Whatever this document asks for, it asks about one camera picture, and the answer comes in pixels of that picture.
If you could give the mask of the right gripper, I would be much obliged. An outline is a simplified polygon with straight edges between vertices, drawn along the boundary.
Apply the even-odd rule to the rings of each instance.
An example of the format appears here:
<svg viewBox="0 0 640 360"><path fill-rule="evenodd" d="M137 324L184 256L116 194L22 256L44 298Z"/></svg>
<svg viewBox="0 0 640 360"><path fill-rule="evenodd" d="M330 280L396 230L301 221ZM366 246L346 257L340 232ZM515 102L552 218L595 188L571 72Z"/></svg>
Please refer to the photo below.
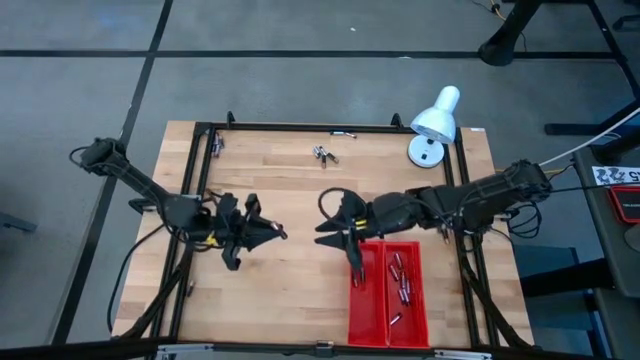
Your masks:
<svg viewBox="0 0 640 360"><path fill-rule="evenodd" d="M342 217L331 217L315 227L316 232L336 232L316 238L318 245L345 248L347 259L353 275L364 272L363 256L360 243L366 238L383 237L383 216L392 208L393 194L385 194L365 202L363 198L351 190L346 190L342 199Z"/></svg>

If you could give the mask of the black aluminium table frame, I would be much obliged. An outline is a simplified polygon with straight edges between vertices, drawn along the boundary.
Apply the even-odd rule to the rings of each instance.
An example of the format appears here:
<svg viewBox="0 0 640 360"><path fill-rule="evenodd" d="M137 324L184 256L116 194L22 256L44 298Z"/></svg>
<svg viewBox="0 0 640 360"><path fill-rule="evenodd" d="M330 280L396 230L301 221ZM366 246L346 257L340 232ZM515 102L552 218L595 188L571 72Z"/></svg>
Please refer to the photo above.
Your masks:
<svg viewBox="0 0 640 360"><path fill-rule="evenodd" d="M207 185L244 199L255 193L263 215L281 222L288 234L241 255L236 271L216 251L195 255L190 276L192 295L171 295L153 332L181 343L212 343L218 350L275 352L319 357L318 340L334 342L333 357L350 353L419 353L430 347L466 349L471 345L455 241L445 244L435 230L413 229L386 238L418 242L429 347L370 348L347 343L349 265L343 252L320 246L315 227L322 221L319 194L345 187L371 199L390 191L476 180L490 175L494 163L486 132L464 128L449 149L447 164L433 169L413 165L406 153L412 132L392 126L361 127L319 124L220 124L225 146L219 158L197 160ZM331 131L357 135L331 136ZM313 147L324 147L326 169Z"/></svg>

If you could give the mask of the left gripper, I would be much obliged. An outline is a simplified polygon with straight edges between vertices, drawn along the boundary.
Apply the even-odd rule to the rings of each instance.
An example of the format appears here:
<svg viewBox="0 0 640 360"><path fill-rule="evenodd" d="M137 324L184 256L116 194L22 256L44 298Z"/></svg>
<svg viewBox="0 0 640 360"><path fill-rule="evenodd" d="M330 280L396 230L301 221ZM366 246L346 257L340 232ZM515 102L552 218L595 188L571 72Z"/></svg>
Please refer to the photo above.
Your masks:
<svg viewBox="0 0 640 360"><path fill-rule="evenodd" d="M252 251L275 238L280 238L271 227L273 220L255 217L260 211L260 203L255 193L250 193L245 201L245 213L237 208L238 199L225 193L219 202L219 217L224 225L219 231L219 243L223 246L222 259L228 270L238 270L241 260L238 254L242 248Z"/></svg>

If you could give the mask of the red plastic bin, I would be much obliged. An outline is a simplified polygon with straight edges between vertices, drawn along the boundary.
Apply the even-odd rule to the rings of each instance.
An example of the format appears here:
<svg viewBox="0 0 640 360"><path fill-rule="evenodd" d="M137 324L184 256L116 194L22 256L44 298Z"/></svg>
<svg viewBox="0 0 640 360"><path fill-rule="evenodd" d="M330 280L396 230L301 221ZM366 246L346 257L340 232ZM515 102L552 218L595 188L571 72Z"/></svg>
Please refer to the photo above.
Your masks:
<svg viewBox="0 0 640 360"><path fill-rule="evenodd" d="M382 242L361 245L366 281L350 286L347 343L350 346L387 346L386 263Z"/></svg>
<svg viewBox="0 0 640 360"><path fill-rule="evenodd" d="M424 286L422 275L421 249L418 242L388 242L384 244L386 263L386 305L388 313L388 346L402 349L427 349L429 347ZM404 269L395 266L393 254L400 254ZM400 278L396 282L389 271L393 265L400 277L405 272L411 282L410 306L402 305L398 296L401 289ZM398 312L403 318L393 326L389 322Z"/></svg>

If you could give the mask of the black stand foot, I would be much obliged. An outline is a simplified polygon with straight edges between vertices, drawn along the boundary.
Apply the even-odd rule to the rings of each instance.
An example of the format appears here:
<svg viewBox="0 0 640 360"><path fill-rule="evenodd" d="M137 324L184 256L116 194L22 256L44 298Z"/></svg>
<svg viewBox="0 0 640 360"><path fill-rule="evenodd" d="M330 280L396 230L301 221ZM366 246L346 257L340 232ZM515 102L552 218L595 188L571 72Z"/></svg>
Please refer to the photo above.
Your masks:
<svg viewBox="0 0 640 360"><path fill-rule="evenodd" d="M508 16L503 16L496 0L490 1L490 11L497 15L503 24L478 49L479 58L491 66L506 66L514 59L517 40L544 0L514 0L514 6Z"/></svg>

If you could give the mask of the white printed paper sheet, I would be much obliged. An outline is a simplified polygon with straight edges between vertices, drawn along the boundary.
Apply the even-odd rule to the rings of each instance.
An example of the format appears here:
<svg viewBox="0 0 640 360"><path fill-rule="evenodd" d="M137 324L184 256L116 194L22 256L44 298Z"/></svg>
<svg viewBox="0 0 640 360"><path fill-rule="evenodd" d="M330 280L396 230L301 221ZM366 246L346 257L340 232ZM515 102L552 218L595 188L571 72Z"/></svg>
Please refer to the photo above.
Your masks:
<svg viewBox="0 0 640 360"><path fill-rule="evenodd" d="M640 184L640 167L592 166L597 185Z"/></svg>

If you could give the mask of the dark grey desk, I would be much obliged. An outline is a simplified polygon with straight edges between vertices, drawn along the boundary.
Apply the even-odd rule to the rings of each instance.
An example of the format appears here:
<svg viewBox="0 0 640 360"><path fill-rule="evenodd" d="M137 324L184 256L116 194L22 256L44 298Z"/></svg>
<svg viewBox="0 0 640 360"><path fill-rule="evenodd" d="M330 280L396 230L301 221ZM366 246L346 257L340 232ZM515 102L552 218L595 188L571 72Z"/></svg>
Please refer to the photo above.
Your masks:
<svg viewBox="0 0 640 360"><path fill-rule="evenodd" d="M575 152L573 160L603 251L592 262L605 275L594 293L610 351L622 360L640 360L640 224L620 222L609 199L614 186L640 184L597 185L591 170L640 167L640 135L590 145Z"/></svg>

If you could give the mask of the silver metal bar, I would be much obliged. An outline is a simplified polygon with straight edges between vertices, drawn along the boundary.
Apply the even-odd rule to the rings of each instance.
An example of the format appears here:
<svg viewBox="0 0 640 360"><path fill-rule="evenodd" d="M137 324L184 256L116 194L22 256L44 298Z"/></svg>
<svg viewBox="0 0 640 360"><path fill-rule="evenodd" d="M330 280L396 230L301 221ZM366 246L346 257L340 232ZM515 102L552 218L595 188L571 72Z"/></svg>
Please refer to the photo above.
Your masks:
<svg viewBox="0 0 640 360"><path fill-rule="evenodd" d="M178 355L213 351L212 343L164 344L157 347L156 356L161 360L175 360Z"/></svg>
<svg viewBox="0 0 640 360"><path fill-rule="evenodd" d="M493 360L490 353L450 349L435 349L434 357L443 360Z"/></svg>

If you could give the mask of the red black device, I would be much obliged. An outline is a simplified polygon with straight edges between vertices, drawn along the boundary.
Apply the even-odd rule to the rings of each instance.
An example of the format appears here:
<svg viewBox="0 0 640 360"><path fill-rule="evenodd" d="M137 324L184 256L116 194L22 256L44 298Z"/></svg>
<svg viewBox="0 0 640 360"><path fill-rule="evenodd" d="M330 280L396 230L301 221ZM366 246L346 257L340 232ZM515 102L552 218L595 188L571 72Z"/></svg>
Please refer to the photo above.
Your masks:
<svg viewBox="0 0 640 360"><path fill-rule="evenodd" d="M614 186L609 190L609 199L620 222L640 224L640 187Z"/></svg>

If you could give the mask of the white desk lamp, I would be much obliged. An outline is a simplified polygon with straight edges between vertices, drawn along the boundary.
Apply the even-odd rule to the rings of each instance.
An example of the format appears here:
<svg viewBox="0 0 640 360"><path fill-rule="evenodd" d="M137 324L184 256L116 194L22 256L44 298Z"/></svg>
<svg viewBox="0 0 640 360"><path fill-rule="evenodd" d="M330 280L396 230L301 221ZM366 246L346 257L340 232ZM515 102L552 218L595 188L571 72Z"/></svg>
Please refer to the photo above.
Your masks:
<svg viewBox="0 0 640 360"><path fill-rule="evenodd" d="M418 167L433 168L444 160L445 146L456 139L454 111L460 98L456 86L445 86L434 104L421 111L410 124L415 133L409 142L407 154Z"/></svg>

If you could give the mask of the black desk frame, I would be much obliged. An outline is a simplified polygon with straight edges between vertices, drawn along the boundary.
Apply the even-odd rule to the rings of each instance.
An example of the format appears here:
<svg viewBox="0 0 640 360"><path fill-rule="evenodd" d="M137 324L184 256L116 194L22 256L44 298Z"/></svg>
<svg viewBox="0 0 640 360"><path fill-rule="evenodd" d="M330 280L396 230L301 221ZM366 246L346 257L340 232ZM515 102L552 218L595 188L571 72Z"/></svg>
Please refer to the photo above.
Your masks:
<svg viewBox="0 0 640 360"><path fill-rule="evenodd" d="M625 19L629 20L629 17L623 16L614 23L614 27L611 28L598 6L595 0L587 0L586 4L589 6L591 13L600 27L600 31L610 49L610 53L613 55L613 59L622 71L627 83L629 84L634 96L634 100L617 111L609 118L604 120L600 124L585 125L585 124L565 124L565 123L549 123L544 126L544 131L547 135L552 136L596 136L600 133L613 132L616 129L623 129L624 126L631 121L634 117L640 114L640 83L635 79L631 67L628 64L628 59L622 53L621 48L616 42L612 30L619 29Z"/></svg>

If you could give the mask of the grey chair foot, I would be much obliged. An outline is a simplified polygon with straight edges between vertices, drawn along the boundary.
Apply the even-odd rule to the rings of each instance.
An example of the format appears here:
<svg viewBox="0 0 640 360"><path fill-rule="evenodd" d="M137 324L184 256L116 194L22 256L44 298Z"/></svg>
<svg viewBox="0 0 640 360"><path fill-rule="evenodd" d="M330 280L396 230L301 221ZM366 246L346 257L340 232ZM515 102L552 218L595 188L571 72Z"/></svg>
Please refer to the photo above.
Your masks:
<svg viewBox="0 0 640 360"><path fill-rule="evenodd" d="M33 233L37 229L36 224L4 212L0 212L0 227L13 228L28 233Z"/></svg>

